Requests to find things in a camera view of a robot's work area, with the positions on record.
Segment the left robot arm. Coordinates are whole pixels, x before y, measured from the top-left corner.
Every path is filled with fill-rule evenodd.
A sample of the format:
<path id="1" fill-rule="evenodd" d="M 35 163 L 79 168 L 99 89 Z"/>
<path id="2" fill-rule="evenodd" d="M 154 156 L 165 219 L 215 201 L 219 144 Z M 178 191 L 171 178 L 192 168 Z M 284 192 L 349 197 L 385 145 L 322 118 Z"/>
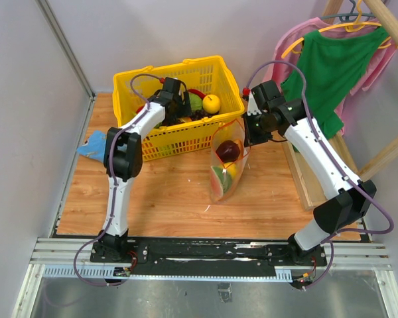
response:
<path id="1" fill-rule="evenodd" d="M 103 229 L 92 248 L 95 262 L 122 262 L 129 252 L 127 211 L 131 189 L 143 165 L 142 142 L 159 124 L 175 122 L 191 114 L 186 84 L 176 78 L 160 78 L 162 87 L 152 96 L 135 95 L 145 102 L 140 111 L 106 136 L 103 165 L 109 182 L 107 213 Z"/>

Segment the wooden clothes rack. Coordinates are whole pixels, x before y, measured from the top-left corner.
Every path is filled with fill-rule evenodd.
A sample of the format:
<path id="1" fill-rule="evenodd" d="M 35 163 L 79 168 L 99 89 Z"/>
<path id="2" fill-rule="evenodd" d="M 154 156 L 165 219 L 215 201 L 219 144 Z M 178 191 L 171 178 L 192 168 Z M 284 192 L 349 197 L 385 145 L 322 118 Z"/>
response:
<path id="1" fill-rule="evenodd" d="M 299 23 L 282 35 L 275 47 L 274 58 L 281 57 L 282 49 L 300 36 L 320 27 L 327 27 L 319 17 Z M 348 95 L 341 107 L 344 134 L 336 135 L 330 143 L 340 156 L 352 163 L 363 164 L 364 159 L 375 155 L 359 169 L 363 178 L 371 178 L 379 187 L 377 201 L 391 214 L 398 216 L 398 45 L 394 38 L 391 46 L 376 54 L 377 67 L 370 71 Z M 305 211 L 311 210 L 325 199 L 316 176 L 292 146 L 283 146 L 293 175 L 300 203 Z"/>

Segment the red chili pepper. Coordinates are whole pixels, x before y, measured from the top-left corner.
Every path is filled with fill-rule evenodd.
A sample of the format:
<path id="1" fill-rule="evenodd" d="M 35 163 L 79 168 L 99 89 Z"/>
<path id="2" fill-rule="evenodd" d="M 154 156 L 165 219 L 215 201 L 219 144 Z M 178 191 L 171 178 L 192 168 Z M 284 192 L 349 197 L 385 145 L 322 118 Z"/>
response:
<path id="1" fill-rule="evenodd" d="M 192 93 L 192 94 L 194 94 L 194 95 L 197 95 L 197 96 L 198 96 L 199 98 L 201 98 L 201 99 L 204 99 L 205 96 L 206 96 L 205 93 L 202 93 L 201 91 L 199 91 L 199 90 L 197 90 L 197 89 L 192 89 L 192 88 L 190 88 L 190 89 L 188 89 L 188 92 L 189 92 L 189 93 Z"/>

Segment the papaya half slice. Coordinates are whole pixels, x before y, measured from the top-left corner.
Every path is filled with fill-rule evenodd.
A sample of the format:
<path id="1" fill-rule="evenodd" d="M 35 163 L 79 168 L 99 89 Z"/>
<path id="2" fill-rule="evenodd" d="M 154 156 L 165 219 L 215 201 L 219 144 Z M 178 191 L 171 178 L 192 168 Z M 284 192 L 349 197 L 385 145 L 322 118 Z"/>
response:
<path id="1" fill-rule="evenodd" d="M 245 154 L 245 147 L 244 147 L 244 141 L 241 139 L 236 139 L 234 142 L 237 144 L 239 148 L 239 157 L 238 158 L 243 158 Z"/>

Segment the yellow apple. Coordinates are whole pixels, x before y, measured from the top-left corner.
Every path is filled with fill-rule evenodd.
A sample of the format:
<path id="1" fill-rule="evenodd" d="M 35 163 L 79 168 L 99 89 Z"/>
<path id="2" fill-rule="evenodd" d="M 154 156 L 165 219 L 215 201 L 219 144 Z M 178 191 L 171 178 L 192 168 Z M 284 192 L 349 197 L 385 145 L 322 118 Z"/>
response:
<path id="1" fill-rule="evenodd" d="M 202 108 L 209 114 L 216 114 L 220 111 L 221 101 L 217 95 L 206 95 L 202 100 Z"/>

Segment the grey clothes hanger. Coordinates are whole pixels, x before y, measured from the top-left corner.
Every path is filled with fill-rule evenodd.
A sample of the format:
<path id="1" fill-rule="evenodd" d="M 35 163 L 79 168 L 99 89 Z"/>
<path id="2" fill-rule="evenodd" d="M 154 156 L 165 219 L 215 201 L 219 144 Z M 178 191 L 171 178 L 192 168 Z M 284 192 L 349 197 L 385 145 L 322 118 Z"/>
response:
<path id="1" fill-rule="evenodd" d="M 330 24 L 336 20 L 341 23 L 354 22 L 359 16 L 357 1 L 347 3 L 344 5 L 344 1 L 328 1 L 320 18 Z"/>

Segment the dark mangosteen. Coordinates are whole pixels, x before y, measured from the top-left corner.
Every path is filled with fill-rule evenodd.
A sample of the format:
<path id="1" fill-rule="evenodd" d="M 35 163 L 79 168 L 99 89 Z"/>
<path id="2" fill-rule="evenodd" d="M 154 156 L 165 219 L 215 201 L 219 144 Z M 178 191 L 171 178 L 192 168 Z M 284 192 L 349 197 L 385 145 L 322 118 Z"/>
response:
<path id="1" fill-rule="evenodd" d="M 218 158 L 223 162 L 235 162 L 241 154 L 241 147 L 232 140 L 226 140 L 216 150 Z"/>

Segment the pink shirt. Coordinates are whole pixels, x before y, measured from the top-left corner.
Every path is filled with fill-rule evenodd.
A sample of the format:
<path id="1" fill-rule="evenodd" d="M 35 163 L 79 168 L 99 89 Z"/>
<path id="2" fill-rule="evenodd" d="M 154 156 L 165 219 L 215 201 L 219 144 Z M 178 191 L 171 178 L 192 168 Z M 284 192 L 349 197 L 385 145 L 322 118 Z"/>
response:
<path id="1" fill-rule="evenodd" d="M 320 18 L 309 19 L 288 31 L 282 39 L 277 43 L 276 49 L 273 55 L 273 59 L 276 60 L 276 64 L 271 64 L 265 74 L 265 80 L 273 80 L 281 89 L 285 95 L 285 99 L 290 101 L 301 97 L 302 90 L 302 80 L 299 74 L 292 69 L 292 65 L 297 65 L 300 54 L 302 52 L 303 43 L 299 44 L 295 50 L 300 51 L 300 54 L 295 54 L 294 52 L 289 53 L 284 59 L 281 58 L 281 54 L 297 39 L 303 37 L 304 35 L 318 30 L 320 28 L 328 27 L 329 25 L 325 23 Z M 351 38 L 353 36 L 359 36 L 367 34 L 375 30 L 376 26 L 367 26 L 357 32 L 346 32 L 344 28 L 339 28 L 336 30 L 330 30 L 328 32 L 323 32 L 322 35 L 328 38 Z M 358 84 L 351 90 L 351 92 L 346 96 L 353 96 L 359 90 L 366 91 L 377 79 L 380 73 L 384 70 L 386 65 L 390 62 L 397 46 L 395 42 L 388 37 L 382 42 L 380 46 L 380 51 L 376 52 L 375 56 L 372 58 L 369 71 L 367 74 L 359 81 Z M 335 112 L 342 120 L 342 113 L 344 110 L 344 101 L 339 107 L 336 108 Z"/>

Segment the green tank top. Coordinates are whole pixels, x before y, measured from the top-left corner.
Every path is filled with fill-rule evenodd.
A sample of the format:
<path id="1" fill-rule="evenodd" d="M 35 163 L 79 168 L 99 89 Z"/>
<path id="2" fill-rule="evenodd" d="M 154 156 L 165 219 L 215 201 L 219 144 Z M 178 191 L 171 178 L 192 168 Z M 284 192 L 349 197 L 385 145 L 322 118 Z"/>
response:
<path id="1" fill-rule="evenodd" d="M 328 38 L 317 30 L 304 35 L 297 68 L 306 78 L 308 106 L 327 139 L 343 129 L 335 110 L 367 74 L 387 37 L 381 26 L 351 38 Z"/>

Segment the watermelon slice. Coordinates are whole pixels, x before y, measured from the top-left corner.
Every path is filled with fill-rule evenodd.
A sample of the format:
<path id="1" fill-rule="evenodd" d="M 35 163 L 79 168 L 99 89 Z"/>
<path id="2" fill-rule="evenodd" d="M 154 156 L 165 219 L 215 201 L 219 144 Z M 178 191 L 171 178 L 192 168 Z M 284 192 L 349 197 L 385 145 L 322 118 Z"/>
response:
<path id="1" fill-rule="evenodd" d="M 230 190 L 232 184 L 232 176 L 225 168 L 219 166 L 210 168 L 211 190 L 217 198 L 222 198 Z"/>

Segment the yellow clothes hanger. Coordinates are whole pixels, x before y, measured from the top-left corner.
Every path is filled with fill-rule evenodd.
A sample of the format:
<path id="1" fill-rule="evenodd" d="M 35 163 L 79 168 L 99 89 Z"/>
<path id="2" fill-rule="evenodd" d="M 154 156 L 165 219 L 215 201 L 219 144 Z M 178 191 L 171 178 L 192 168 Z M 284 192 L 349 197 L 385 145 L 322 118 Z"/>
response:
<path id="1" fill-rule="evenodd" d="M 354 13 L 354 10 L 357 11 L 358 15 L 356 19 L 352 22 L 343 22 L 340 24 L 336 25 L 330 25 L 324 28 L 318 29 L 319 33 L 323 32 L 328 32 L 330 30 L 336 30 L 339 28 L 344 28 L 346 32 L 352 33 L 352 32 L 357 32 L 365 27 L 381 27 L 382 24 L 380 22 L 371 22 L 371 21 L 361 21 L 361 17 L 364 15 L 363 11 L 361 9 L 361 3 L 362 1 L 354 1 L 355 3 L 355 8 L 352 10 L 350 13 L 351 15 Z M 281 58 L 284 59 L 289 53 L 294 52 L 295 54 L 300 54 L 300 51 L 295 50 L 295 48 L 299 45 L 302 44 L 304 41 L 304 37 L 301 37 L 297 40 L 295 40 L 282 54 Z"/>

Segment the dark grape bunch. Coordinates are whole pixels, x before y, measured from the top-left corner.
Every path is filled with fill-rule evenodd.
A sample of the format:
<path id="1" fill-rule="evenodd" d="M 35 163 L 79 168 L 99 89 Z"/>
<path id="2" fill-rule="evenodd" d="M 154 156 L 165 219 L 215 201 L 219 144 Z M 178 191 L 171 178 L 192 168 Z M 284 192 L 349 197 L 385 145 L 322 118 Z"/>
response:
<path id="1" fill-rule="evenodd" d="M 193 111 L 190 118 L 192 121 L 199 121 L 205 117 L 210 118 L 212 116 L 213 116 L 213 114 L 207 113 L 205 110 L 201 109 L 201 110 Z"/>

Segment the yellow lemon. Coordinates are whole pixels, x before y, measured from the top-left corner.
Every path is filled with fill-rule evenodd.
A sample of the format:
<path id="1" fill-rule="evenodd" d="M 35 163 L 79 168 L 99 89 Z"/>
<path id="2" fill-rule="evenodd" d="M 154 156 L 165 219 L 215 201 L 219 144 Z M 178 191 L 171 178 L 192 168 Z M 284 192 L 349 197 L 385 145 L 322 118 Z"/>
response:
<path id="1" fill-rule="evenodd" d="M 235 162 L 226 162 L 222 165 L 223 173 L 229 174 L 231 178 L 236 178 L 238 175 L 237 166 Z"/>

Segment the blue cloth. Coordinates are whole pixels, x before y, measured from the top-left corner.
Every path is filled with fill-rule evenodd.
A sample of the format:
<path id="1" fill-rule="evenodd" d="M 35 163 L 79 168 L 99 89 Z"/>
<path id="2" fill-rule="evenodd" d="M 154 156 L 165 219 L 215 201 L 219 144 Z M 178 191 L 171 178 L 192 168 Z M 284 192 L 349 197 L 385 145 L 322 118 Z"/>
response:
<path id="1" fill-rule="evenodd" d="M 83 157 L 103 162 L 106 145 L 106 134 L 101 131 L 94 131 L 83 143 L 79 146 L 76 152 Z"/>

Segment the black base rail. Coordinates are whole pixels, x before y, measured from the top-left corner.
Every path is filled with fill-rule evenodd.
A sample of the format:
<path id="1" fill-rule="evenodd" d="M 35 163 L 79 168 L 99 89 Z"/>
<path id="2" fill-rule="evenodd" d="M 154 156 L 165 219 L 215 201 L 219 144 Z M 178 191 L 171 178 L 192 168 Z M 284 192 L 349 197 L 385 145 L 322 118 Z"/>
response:
<path id="1" fill-rule="evenodd" d="M 134 273 L 172 278 L 263 278 L 278 266 L 321 268 L 327 264 L 324 249 L 301 252 L 288 241 L 216 238 L 129 237 L 118 244 L 108 238 L 95 242 L 94 263 L 134 262 Z"/>

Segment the aluminium frame post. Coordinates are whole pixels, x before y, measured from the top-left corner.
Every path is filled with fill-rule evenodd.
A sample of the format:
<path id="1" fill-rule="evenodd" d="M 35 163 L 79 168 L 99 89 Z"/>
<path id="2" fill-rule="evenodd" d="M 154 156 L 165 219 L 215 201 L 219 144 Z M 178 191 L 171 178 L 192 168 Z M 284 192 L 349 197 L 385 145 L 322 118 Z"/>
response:
<path id="1" fill-rule="evenodd" d="M 54 34 L 57 43 L 61 47 L 67 61 L 69 62 L 71 68 L 73 69 L 76 77 L 78 78 L 78 81 L 80 82 L 81 86 L 83 87 L 84 91 L 86 92 L 87 96 L 90 99 L 94 99 L 96 96 L 96 93 L 94 92 L 94 89 L 92 88 L 91 84 L 89 83 L 76 55 L 74 54 L 74 51 L 68 42 L 68 39 L 66 38 L 66 35 L 64 34 L 64 31 L 62 27 L 60 26 L 60 23 L 58 22 L 58 19 L 49 3 L 47 0 L 35 0 L 35 3 L 38 5 L 38 8 L 42 12 L 46 22 L 48 23 L 52 33 Z"/>

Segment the clear zip top bag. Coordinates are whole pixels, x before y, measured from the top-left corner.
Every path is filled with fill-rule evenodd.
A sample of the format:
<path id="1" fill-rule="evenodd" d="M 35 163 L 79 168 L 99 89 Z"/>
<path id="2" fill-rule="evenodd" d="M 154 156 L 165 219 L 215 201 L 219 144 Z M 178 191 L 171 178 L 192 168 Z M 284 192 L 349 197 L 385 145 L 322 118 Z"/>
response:
<path id="1" fill-rule="evenodd" d="M 235 192 L 251 151 L 245 140 L 246 131 L 241 119 L 224 124 L 213 134 L 210 157 L 212 202 L 221 202 Z"/>

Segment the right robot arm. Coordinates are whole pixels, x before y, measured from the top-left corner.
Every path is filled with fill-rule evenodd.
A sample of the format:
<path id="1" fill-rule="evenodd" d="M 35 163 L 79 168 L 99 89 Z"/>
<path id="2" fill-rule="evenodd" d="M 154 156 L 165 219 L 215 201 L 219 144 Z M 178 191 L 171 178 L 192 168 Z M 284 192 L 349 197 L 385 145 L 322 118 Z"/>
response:
<path id="1" fill-rule="evenodd" d="M 288 239 L 286 258 L 304 264 L 322 241 L 365 216 L 376 186 L 349 169 L 302 99 L 286 101 L 272 80 L 244 88 L 242 97 L 247 101 L 244 144 L 263 144 L 279 133 L 301 153 L 324 192 L 326 201 L 314 208 L 312 220 Z"/>

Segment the yellow plastic basket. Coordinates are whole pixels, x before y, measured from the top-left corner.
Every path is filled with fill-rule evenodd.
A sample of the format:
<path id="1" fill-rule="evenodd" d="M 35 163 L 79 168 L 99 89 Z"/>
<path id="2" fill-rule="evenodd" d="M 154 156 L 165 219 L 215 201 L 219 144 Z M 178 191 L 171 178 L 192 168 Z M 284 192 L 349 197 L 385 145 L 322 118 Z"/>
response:
<path id="1" fill-rule="evenodd" d="M 177 78 L 182 80 L 188 89 L 197 89 L 206 95 L 216 95 L 220 99 L 221 108 L 219 113 L 212 117 L 153 129 L 142 143 L 144 161 L 208 148 L 211 137 L 218 128 L 245 112 L 232 72 L 224 59 L 215 55 L 115 74 L 112 101 L 118 126 L 128 123 L 136 115 L 136 110 L 144 106 L 145 102 L 136 96 L 135 92 L 143 97 L 150 97 L 162 87 L 157 79 L 147 77 L 147 74 L 160 78 Z"/>

